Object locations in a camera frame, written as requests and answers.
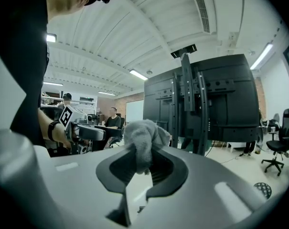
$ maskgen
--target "watch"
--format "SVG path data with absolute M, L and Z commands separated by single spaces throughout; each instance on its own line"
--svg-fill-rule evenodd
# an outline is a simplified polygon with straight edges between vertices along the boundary
M 55 121 L 53 121 L 52 123 L 49 124 L 49 128 L 48 128 L 48 138 L 49 138 L 51 141 L 53 141 L 53 142 L 55 142 L 55 141 L 54 141 L 54 139 L 53 139 L 53 137 L 52 137 L 52 131 L 54 130 L 55 126 L 56 126 L 57 124 L 59 124 L 59 123 L 60 123 L 59 121 L 55 120 Z

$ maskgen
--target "fuzzy gray fabric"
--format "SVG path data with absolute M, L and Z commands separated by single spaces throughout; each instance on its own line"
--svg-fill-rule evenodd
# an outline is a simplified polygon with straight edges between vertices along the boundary
M 139 120 L 125 127 L 124 144 L 136 147 L 137 173 L 148 171 L 152 163 L 152 143 L 168 146 L 170 134 L 151 120 Z

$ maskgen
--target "ceiling light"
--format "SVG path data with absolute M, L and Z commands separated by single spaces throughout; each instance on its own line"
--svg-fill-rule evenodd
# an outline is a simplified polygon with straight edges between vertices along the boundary
M 116 96 L 115 94 L 110 94 L 110 93 L 105 93 L 105 92 L 98 92 L 99 94 L 107 94 L 107 95 L 111 95 L 111 96 Z
M 47 42 L 56 42 L 57 36 L 55 34 L 47 34 Z
M 135 71 L 135 70 L 130 70 L 129 73 L 131 73 L 131 74 L 139 77 L 140 79 L 142 79 L 142 80 L 144 80 L 144 81 L 148 79 L 147 77 L 145 77 L 144 75 L 138 73 L 138 72 Z
M 260 62 L 264 59 L 264 57 L 268 54 L 268 52 L 271 50 L 272 47 L 273 47 L 273 44 L 271 44 L 271 43 L 268 43 L 266 45 L 263 52 L 260 54 L 260 56 L 254 62 L 254 64 L 250 67 L 251 70 L 255 69 L 258 66 L 258 64 L 260 64 Z
M 63 84 L 61 84 L 61 83 L 52 83 L 52 82 L 43 82 L 43 84 L 55 85 L 55 86 L 63 86 Z

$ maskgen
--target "projector screen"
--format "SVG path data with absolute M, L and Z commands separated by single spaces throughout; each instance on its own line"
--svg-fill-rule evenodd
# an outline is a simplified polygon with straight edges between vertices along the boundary
M 126 123 L 143 119 L 143 100 L 126 103 Z

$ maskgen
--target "large television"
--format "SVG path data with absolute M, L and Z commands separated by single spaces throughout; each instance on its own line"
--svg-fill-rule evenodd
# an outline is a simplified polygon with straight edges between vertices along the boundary
M 179 67 L 145 82 L 143 119 L 156 122 L 173 136 L 200 139 L 207 131 L 210 140 L 255 141 L 259 105 L 245 56 L 229 55 L 189 63 L 189 69 L 183 74 L 184 68 Z M 207 109 L 206 130 L 202 106 Z

